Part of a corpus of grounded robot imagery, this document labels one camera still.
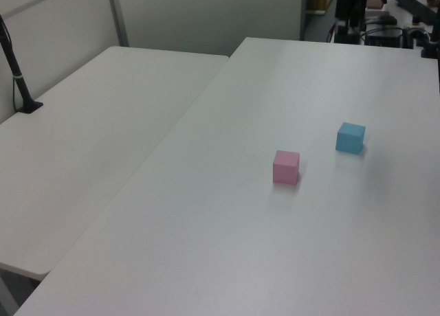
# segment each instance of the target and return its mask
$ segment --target table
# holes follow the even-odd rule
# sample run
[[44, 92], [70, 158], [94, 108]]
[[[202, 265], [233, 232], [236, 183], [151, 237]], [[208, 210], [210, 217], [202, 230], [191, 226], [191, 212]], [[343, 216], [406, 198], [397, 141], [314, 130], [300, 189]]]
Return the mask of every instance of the table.
[[247, 38], [17, 316], [438, 315], [439, 154], [435, 60]]
[[0, 268], [43, 279], [227, 59], [112, 47], [0, 125]]

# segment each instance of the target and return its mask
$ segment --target pink cube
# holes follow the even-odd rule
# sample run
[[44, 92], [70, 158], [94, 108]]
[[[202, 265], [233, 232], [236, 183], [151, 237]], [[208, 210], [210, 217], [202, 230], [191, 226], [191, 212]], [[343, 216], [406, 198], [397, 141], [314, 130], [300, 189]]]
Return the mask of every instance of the pink cube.
[[299, 153], [276, 151], [274, 159], [274, 182], [296, 185], [299, 167]]

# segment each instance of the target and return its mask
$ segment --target white wall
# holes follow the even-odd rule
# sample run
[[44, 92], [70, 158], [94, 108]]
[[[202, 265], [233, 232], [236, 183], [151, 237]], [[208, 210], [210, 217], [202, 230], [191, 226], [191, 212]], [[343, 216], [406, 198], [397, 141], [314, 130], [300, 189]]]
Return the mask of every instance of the white wall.
[[[109, 0], [44, 0], [5, 23], [33, 98], [118, 45]], [[0, 122], [13, 113], [12, 74], [0, 51]]]
[[302, 0], [119, 0], [132, 47], [230, 56], [246, 36], [300, 37]]

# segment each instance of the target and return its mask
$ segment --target blue cube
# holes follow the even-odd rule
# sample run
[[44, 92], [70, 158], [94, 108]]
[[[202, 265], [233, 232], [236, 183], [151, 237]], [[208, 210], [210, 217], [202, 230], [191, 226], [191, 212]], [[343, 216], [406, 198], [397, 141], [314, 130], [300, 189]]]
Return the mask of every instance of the blue cube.
[[344, 122], [338, 131], [336, 150], [357, 155], [362, 150], [364, 134], [365, 126]]

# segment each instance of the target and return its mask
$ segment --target equipment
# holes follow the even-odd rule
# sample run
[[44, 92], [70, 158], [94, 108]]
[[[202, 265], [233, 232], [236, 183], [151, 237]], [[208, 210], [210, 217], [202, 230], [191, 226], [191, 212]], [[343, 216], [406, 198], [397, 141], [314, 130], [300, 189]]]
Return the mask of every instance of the equipment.
[[364, 44], [366, 46], [400, 48], [402, 29], [399, 27], [388, 27], [384, 29], [382, 25], [371, 24], [368, 25], [364, 37]]
[[397, 4], [403, 9], [409, 11], [412, 15], [420, 16], [422, 22], [427, 25], [434, 25], [435, 12], [426, 7], [417, 0], [396, 0]]
[[335, 43], [360, 42], [360, 26], [365, 26], [365, 6], [366, 0], [336, 0]]

